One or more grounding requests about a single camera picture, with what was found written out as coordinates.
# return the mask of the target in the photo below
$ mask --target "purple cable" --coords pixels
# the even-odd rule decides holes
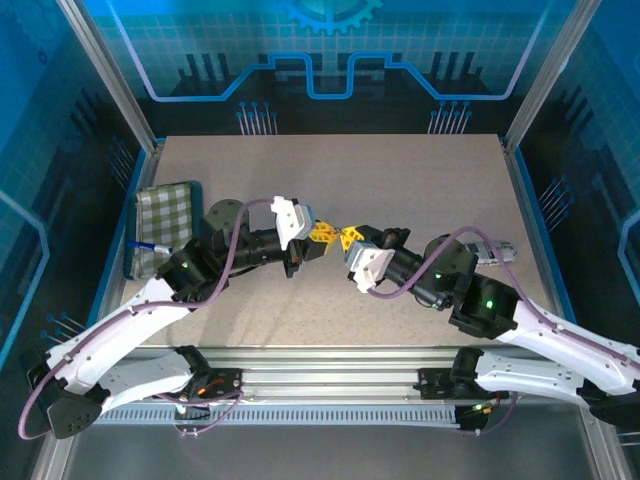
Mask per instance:
[[[400,288],[398,288],[395,292],[380,293],[380,292],[376,292],[373,289],[370,289],[369,290],[369,294],[371,296],[375,297],[375,298],[379,298],[379,299],[382,299],[382,300],[391,300],[393,298],[399,297],[400,295],[402,295],[403,293],[408,291],[411,287],[413,287],[416,284],[416,282],[420,279],[420,277],[422,277],[422,275],[424,275],[424,273],[431,266],[431,264],[436,260],[436,258],[438,258],[440,256],[440,254],[442,254],[442,252],[444,252],[444,250],[449,245],[451,245],[455,241],[455,239],[458,238],[463,233],[475,233],[487,245],[489,245],[489,247],[491,247],[491,251],[493,252],[493,254],[496,257],[496,259],[498,260],[498,262],[500,263],[500,266],[504,270],[504,273],[506,274],[507,278],[509,279],[509,282],[511,283],[513,288],[516,290],[516,292],[518,292],[518,295],[520,296],[520,299],[522,300],[522,303],[524,303],[524,305],[527,307],[527,309],[536,316],[536,318],[538,319],[538,321],[541,324],[546,325],[547,327],[549,327],[551,330],[553,330],[558,335],[564,335],[565,337],[570,338],[570,339],[572,339],[573,341],[575,341],[577,343],[581,343],[583,345],[587,345],[589,347],[595,348],[596,350],[600,350],[601,352],[606,353],[607,355],[611,355],[613,358],[615,358],[617,360],[620,360],[622,363],[628,364],[629,366],[633,367],[634,369],[636,369],[637,371],[640,372],[640,363],[627,358],[625,355],[622,355],[622,354],[616,352],[615,350],[612,350],[612,349],[607,348],[607,347],[605,347],[603,345],[600,345],[597,342],[594,342],[593,340],[585,338],[585,337],[583,337],[582,335],[580,335],[578,333],[569,332],[569,331],[564,330],[562,328],[558,328],[558,324],[557,323],[555,323],[553,320],[549,320],[542,313],[540,313],[540,311],[533,305],[533,303],[531,303],[531,300],[529,300],[529,297],[527,297],[527,294],[525,293],[525,291],[522,289],[522,287],[518,283],[518,280],[516,280],[516,277],[513,275],[513,272],[509,269],[509,267],[505,263],[504,259],[502,258],[502,254],[500,253],[500,251],[495,247],[495,245],[493,244],[491,239],[488,237],[488,235],[486,233],[484,233],[482,230],[480,230],[480,229],[478,229],[476,227],[471,227],[471,226],[462,227],[462,228],[459,228],[458,230],[456,230],[455,232],[453,232],[451,235],[449,235],[444,240],[444,242],[442,242],[438,246],[438,248],[436,248],[433,251],[433,253],[431,255],[429,255],[429,257],[424,261],[424,263],[420,266],[420,268],[416,271],[416,273],[414,273],[411,276],[411,278],[409,280],[407,280],[407,282],[404,285],[402,285]]]
[[[273,199],[271,198],[252,200],[242,205],[242,207],[240,207],[240,210],[238,210],[238,215],[236,216],[236,223],[233,227],[233,234],[231,235],[231,242],[229,244],[229,253],[227,254],[227,261],[224,264],[224,269],[222,270],[222,274],[220,275],[220,280],[218,281],[216,288],[214,289],[213,293],[207,300],[205,300],[204,302],[189,303],[189,304],[179,303],[179,302],[150,302],[150,303],[142,303],[140,305],[135,305],[131,310],[124,310],[119,314],[113,316],[109,320],[105,321],[104,323],[101,323],[94,330],[90,331],[86,337],[78,341],[78,344],[67,353],[67,355],[65,356],[65,359],[60,360],[51,370],[49,370],[49,372],[42,378],[42,380],[40,380],[38,385],[36,385],[36,387],[33,389],[33,392],[31,392],[31,395],[29,395],[29,398],[27,398],[27,401],[25,402],[24,407],[22,408],[22,413],[20,414],[20,420],[18,421],[18,435],[20,436],[20,438],[22,438],[23,440],[35,440],[36,438],[39,438],[49,433],[49,430],[45,430],[44,432],[38,433],[37,435],[29,435],[27,433],[26,431],[27,418],[29,417],[29,413],[31,412],[33,405],[36,403],[38,396],[40,396],[40,394],[42,393],[44,386],[52,378],[54,378],[55,375],[60,370],[62,370],[62,368],[65,365],[67,365],[68,363],[71,363],[71,361],[73,361],[73,358],[80,352],[80,350],[86,347],[87,344],[91,342],[91,340],[96,338],[98,335],[104,332],[107,328],[111,327],[115,323],[125,318],[129,318],[131,315],[135,313],[144,312],[145,310],[148,310],[150,308],[158,308],[158,307],[184,308],[185,306],[188,306],[189,308],[202,308],[202,307],[207,307],[211,305],[218,298],[218,295],[220,295],[220,293],[222,292],[224,285],[227,283],[227,279],[229,278],[229,273],[231,272],[231,268],[233,267],[233,260],[236,254],[236,249],[238,248],[238,240],[240,238],[240,226],[242,225],[242,217],[251,207],[254,207],[256,205],[271,204],[271,203],[273,203]]]
[[[198,436],[201,433],[205,433],[208,432],[209,430],[217,427],[218,425],[220,425],[222,422],[224,422],[227,417],[229,417],[229,415],[231,415],[233,413],[233,411],[238,408],[238,405],[240,405],[240,402],[242,401],[242,399],[244,398],[244,392],[242,392],[242,390],[235,390],[233,392],[229,392],[229,393],[225,393],[224,395],[220,395],[219,397],[213,398],[211,399],[210,402],[182,402],[178,399],[175,399],[173,397],[170,397],[169,395],[166,394],[160,394],[158,395],[158,397],[164,399],[164,400],[168,400],[172,403],[176,403],[178,405],[184,405],[185,407],[195,407],[195,406],[202,406],[202,405],[211,405],[212,403],[216,403],[219,402],[220,400],[227,400],[228,398],[231,397],[235,397],[238,396],[238,398],[236,399],[235,402],[233,402],[233,405],[231,405],[226,412],[224,412],[216,421],[214,421],[212,424],[207,425],[206,427],[202,427],[198,430],[192,430],[192,431],[187,431],[186,429],[184,430],[180,430],[178,428],[177,425],[175,425],[175,427],[180,431],[180,433],[182,433],[183,435],[192,435],[192,436]]]
[[[509,418],[511,418],[511,415],[513,415],[513,411],[516,409],[516,403],[518,402],[518,395],[519,395],[518,392],[511,392],[511,403],[509,404],[509,409],[507,410],[507,413],[504,414],[504,417],[502,417],[500,421],[495,425],[492,425],[491,427],[485,430],[461,430],[460,433],[462,433],[463,435],[474,435],[476,437],[484,437],[485,435],[488,435],[491,432],[495,432],[500,427],[502,427],[505,423],[507,423]]]

